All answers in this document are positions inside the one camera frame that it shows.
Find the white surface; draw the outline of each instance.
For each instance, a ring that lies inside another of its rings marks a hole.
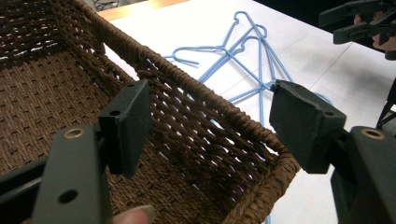
[[[270,43],[294,81],[328,96],[347,115],[346,130],[352,126],[374,126],[390,85],[395,78],[396,63],[366,47],[348,43],[335,46],[332,35],[297,21],[250,0],[190,0],[171,7],[138,13],[113,21],[126,34],[161,55],[170,55],[182,46],[220,45],[233,23],[236,11],[246,11],[252,19],[264,25]],[[230,40],[233,43],[248,29],[242,20]],[[257,43],[238,59],[257,71]],[[117,55],[109,57],[132,76],[134,70]],[[198,66],[175,63],[198,78],[218,57],[216,54],[185,53],[187,59],[199,61]],[[206,85],[226,99],[252,87],[252,78],[234,64],[222,67]],[[265,93],[265,114],[268,119],[271,93]],[[259,120],[258,96],[236,104],[255,120]],[[307,175],[299,172],[286,195],[275,205],[272,223],[337,223],[332,199],[330,176]]]

